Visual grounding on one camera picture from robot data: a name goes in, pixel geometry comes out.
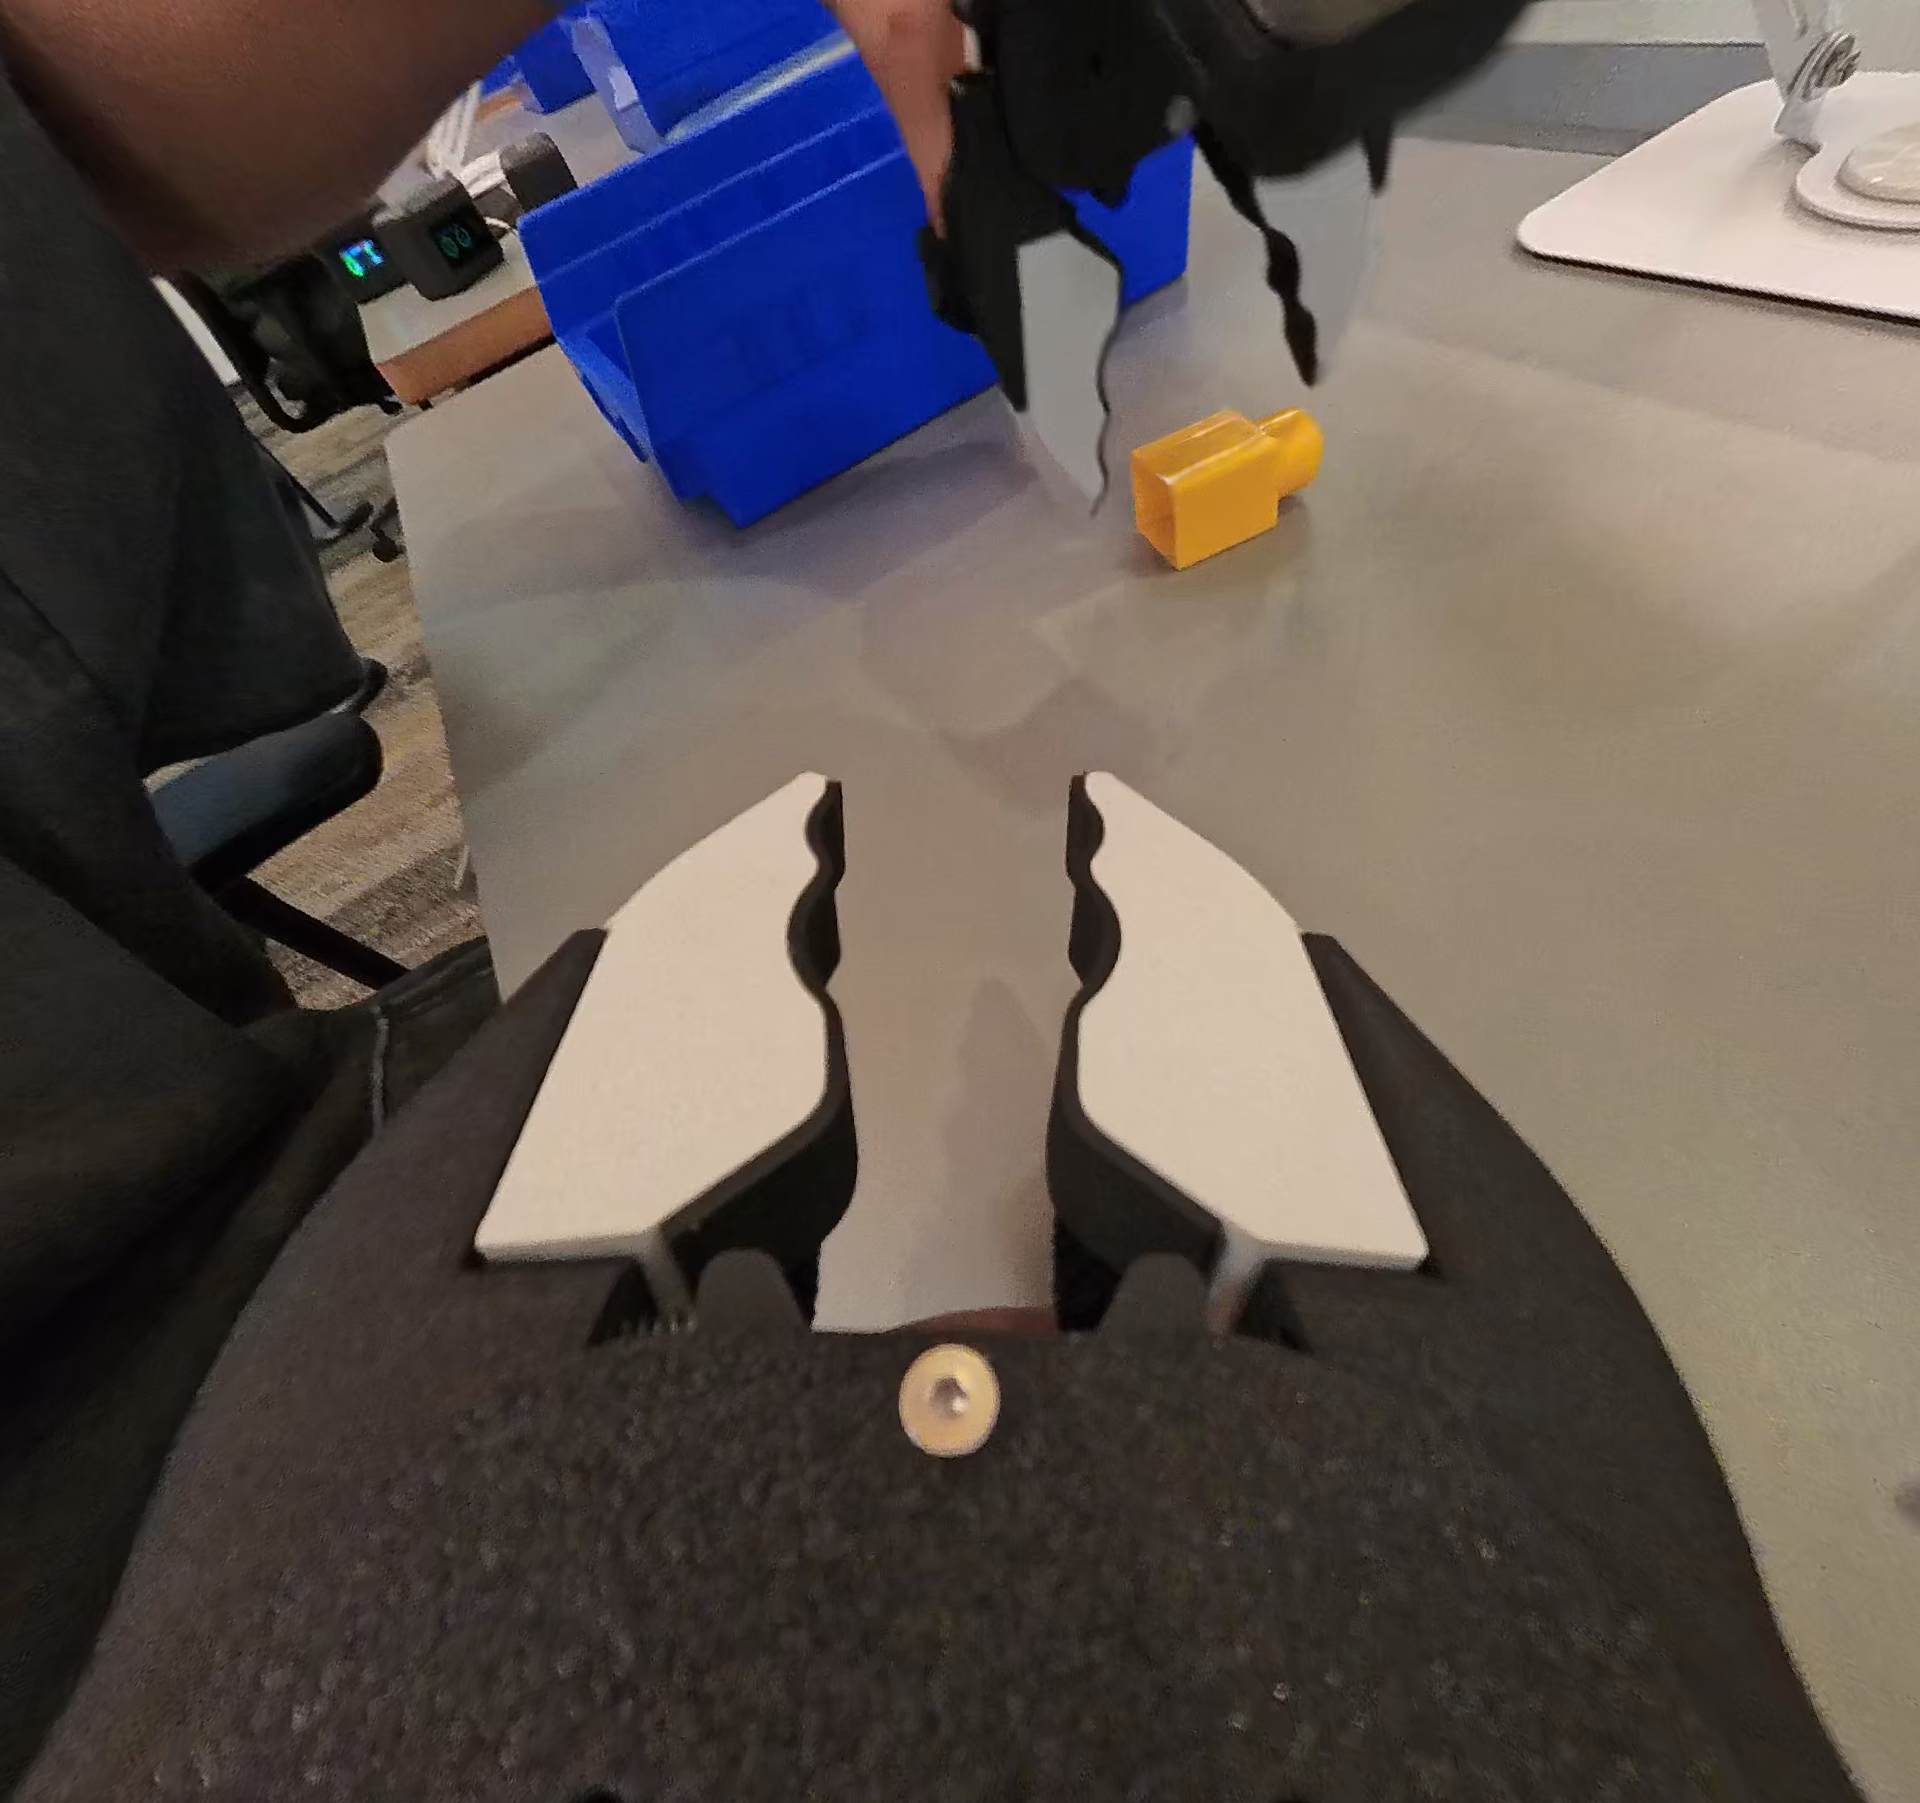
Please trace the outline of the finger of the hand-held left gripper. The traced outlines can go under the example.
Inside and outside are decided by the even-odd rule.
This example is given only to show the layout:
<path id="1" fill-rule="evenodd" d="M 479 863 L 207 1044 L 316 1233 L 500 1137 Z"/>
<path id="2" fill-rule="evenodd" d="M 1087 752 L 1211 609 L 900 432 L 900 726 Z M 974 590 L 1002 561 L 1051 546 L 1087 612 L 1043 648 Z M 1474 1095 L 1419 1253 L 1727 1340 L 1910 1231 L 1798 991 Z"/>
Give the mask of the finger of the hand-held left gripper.
<path id="1" fill-rule="evenodd" d="M 1286 353 L 1302 382 L 1326 377 L 1377 255 L 1377 157 L 1358 141 L 1305 173 L 1256 178 L 1218 132 L 1201 131 L 1200 153 L 1262 249 Z"/>
<path id="2" fill-rule="evenodd" d="M 1121 320 L 1121 270 L 1075 223 L 1019 251 L 1020 433 L 1095 510 L 1110 485 L 1105 364 Z"/>

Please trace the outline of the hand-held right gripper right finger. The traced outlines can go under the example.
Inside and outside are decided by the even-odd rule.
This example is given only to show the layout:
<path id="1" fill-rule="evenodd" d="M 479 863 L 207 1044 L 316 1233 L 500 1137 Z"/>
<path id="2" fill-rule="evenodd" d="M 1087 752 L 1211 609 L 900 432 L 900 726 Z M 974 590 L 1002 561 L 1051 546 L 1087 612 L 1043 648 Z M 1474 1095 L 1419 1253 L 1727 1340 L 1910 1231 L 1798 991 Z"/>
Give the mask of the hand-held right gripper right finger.
<path id="1" fill-rule="evenodd" d="M 1107 770 L 1069 785 L 1069 968 L 1043 1178 L 1054 1306 L 1091 1329 L 1147 1258 L 1233 1327 L 1280 1264 L 1414 1273 L 1428 1233 L 1307 936 Z"/>

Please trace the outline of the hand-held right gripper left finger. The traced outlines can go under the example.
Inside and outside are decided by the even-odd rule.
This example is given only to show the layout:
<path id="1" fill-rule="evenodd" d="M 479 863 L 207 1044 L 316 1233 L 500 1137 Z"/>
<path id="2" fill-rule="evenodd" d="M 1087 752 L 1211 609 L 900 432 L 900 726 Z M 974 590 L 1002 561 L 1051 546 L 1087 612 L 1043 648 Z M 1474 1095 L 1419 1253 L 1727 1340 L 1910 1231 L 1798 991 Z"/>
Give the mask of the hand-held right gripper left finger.
<path id="1" fill-rule="evenodd" d="M 806 770 L 619 906 L 475 1231 L 480 1262 L 623 1262 L 670 1317 L 717 1258 L 756 1253 L 812 1314 L 858 1179 L 831 997 L 845 869 L 843 786 Z"/>

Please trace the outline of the yellow one-stud block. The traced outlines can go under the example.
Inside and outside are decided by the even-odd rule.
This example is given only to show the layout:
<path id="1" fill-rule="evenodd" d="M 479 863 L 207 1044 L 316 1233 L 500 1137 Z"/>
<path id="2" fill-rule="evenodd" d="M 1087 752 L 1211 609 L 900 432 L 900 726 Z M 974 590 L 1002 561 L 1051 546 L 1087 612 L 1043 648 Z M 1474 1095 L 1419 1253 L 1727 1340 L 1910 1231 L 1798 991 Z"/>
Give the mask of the yellow one-stud block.
<path id="1" fill-rule="evenodd" d="M 1305 409 L 1254 422 L 1222 409 L 1131 454 L 1137 531 L 1172 568 L 1208 562 L 1280 525 L 1326 458 Z"/>

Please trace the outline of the blue plastic bin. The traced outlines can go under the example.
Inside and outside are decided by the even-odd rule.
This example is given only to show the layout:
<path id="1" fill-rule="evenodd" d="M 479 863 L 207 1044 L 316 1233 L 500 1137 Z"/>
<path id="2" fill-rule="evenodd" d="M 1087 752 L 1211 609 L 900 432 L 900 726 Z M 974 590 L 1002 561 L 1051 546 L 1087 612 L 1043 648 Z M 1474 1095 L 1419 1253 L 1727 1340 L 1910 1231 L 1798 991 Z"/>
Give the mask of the blue plastic bin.
<path id="1" fill-rule="evenodd" d="M 550 19 L 483 80 L 555 114 L 597 99 L 636 153 L 843 33 L 820 0 L 584 0 Z"/>
<path id="2" fill-rule="evenodd" d="M 923 196 L 847 47 L 782 65 L 521 222 L 562 351 L 673 498 L 754 525 L 995 391 L 931 307 Z"/>

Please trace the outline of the person's left forearm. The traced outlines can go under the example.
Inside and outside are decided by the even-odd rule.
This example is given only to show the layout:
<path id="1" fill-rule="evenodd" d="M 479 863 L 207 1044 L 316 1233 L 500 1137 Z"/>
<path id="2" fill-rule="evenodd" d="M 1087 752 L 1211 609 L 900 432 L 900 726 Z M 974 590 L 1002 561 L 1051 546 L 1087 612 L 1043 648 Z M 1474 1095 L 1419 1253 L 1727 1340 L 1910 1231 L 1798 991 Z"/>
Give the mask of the person's left forearm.
<path id="1" fill-rule="evenodd" d="M 5 73 L 146 271 L 294 247 L 578 0 L 2 0 Z"/>

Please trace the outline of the grey desk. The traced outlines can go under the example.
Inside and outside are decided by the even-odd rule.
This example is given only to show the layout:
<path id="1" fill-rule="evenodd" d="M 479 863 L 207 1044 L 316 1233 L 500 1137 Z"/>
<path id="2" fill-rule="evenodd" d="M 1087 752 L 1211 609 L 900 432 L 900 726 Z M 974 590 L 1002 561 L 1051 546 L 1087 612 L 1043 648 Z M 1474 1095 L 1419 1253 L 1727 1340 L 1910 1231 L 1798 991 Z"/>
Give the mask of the grey desk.
<path id="1" fill-rule="evenodd" d="M 1116 460 L 1311 405 L 1165 570 L 998 396 L 737 531 L 555 351 L 392 444 L 505 987 L 798 773 L 845 789 L 858 1195 L 820 1319 L 1037 1306 L 1069 781 L 1337 936 L 1549 1160 L 1705 1405 L 1859 1784 L 1916 1798 L 1916 338 L 1561 270 L 1593 157 L 1412 139 L 1329 383 L 1205 173 Z"/>

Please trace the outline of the black office chair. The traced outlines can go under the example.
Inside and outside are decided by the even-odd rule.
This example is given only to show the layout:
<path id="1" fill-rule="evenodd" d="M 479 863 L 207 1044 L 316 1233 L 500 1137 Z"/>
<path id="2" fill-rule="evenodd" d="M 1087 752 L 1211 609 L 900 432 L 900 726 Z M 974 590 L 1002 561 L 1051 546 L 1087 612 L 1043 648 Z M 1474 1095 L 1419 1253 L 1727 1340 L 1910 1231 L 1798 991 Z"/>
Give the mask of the black office chair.
<path id="1" fill-rule="evenodd" d="M 306 438 L 359 411 L 407 414 L 373 364 L 359 307 L 323 257 L 299 253 L 215 275 L 182 270 L 169 285 L 281 433 Z"/>
<path id="2" fill-rule="evenodd" d="M 166 842 L 226 915 L 366 991 L 407 968 L 279 898 L 257 873 L 381 785 L 385 753 L 369 711 L 386 683 L 386 667 L 366 656 L 338 706 L 193 760 L 147 791 Z"/>

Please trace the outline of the wood-edged side table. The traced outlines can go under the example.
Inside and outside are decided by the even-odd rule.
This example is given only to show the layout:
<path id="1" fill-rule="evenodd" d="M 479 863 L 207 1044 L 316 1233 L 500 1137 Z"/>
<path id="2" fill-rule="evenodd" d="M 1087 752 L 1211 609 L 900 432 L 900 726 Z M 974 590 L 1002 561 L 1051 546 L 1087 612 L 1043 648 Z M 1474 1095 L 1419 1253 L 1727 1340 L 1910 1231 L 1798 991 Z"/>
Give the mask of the wood-edged side table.
<path id="1" fill-rule="evenodd" d="M 359 309 L 375 372 L 407 407 L 460 392 L 553 343 L 539 283 L 514 257 L 446 298 L 411 285 Z"/>

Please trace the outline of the person's dark clothing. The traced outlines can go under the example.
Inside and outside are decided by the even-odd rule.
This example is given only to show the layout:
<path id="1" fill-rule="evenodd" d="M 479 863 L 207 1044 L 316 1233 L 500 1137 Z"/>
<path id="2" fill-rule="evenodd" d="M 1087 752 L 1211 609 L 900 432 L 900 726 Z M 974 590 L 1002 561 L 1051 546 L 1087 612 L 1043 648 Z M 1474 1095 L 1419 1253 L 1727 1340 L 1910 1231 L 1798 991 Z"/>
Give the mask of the person's dark clothing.
<path id="1" fill-rule="evenodd" d="M 5 86 L 2 1772 L 83 1679 L 268 1266 L 485 1008 L 471 954 L 301 1010 L 147 779 L 342 704 L 308 525 L 147 270 Z"/>

